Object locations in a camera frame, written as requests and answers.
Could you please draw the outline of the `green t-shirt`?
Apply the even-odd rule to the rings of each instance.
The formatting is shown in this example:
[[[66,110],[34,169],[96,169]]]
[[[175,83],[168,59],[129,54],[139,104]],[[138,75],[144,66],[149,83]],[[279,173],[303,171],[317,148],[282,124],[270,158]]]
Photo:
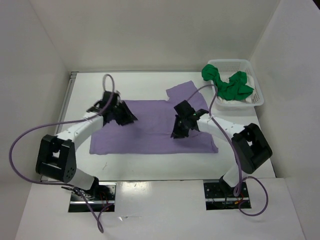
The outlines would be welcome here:
[[[254,88],[247,85],[248,77],[243,71],[237,71],[229,82],[222,81],[219,70],[207,64],[201,71],[204,81],[212,81],[217,88],[217,96],[226,101],[243,101],[253,94]]]

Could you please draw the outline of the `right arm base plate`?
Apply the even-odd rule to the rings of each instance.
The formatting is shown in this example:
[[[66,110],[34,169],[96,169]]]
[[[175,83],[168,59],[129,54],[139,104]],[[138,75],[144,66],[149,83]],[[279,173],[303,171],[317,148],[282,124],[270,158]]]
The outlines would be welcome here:
[[[239,205],[242,209],[251,209],[250,197],[245,182],[242,183],[239,196],[233,195],[233,190],[223,190],[218,179],[204,180],[204,197],[206,210],[234,210]]]

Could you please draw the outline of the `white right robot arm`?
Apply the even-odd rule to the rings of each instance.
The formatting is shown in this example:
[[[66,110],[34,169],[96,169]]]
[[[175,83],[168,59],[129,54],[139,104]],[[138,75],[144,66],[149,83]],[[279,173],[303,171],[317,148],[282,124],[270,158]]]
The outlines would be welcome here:
[[[219,191],[225,197],[238,191],[240,183],[273,154],[258,125],[214,117],[208,107],[195,109],[187,100],[177,105],[165,100],[122,100],[119,108],[124,128],[121,154],[217,153],[213,137],[228,142],[235,165],[220,178]]]

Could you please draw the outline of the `purple t-shirt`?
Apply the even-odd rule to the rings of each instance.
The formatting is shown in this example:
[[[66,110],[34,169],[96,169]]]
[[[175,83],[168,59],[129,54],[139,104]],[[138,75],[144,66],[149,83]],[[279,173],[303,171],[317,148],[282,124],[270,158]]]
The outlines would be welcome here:
[[[203,95],[192,81],[166,90],[168,100],[126,100],[137,120],[125,126],[115,121],[92,134],[89,153],[107,154],[216,154],[218,147],[209,133],[192,130],[186,138],[174,139],[174,107],[187,100],[197,111],[208,109]]]

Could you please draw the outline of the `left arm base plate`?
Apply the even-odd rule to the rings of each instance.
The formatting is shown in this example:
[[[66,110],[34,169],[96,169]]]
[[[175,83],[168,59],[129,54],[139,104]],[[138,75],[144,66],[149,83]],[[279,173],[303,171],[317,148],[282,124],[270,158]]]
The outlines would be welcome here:
[[[69,213],[86,213],[90,212],[85,200],[81,195],[75,192],[71,187],[62,186],[62,189],[70,192]],[[99,190],[94,195],[89,194],[89,190],[80,189],[86,201],[95,213],[99,213],[103,208],[105,212],[115,211],[116,199],[116,182],[101,181]]]

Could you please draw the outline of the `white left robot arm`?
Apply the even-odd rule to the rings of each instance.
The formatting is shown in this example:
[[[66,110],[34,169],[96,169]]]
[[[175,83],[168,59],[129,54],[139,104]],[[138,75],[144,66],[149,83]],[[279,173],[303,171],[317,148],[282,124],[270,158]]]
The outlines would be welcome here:
[[[45,135],[38,151],[36,173],[79,188],[89,200],[108,191],[99,179],[77,168],[76,150],[92,134],[107,123],[115,121],[120,126],[134,123],[137,118],[121,100],[119,92],[105,91],[102,99],[91,106],[83,116],[84,121],[73,124],[57,135]]]

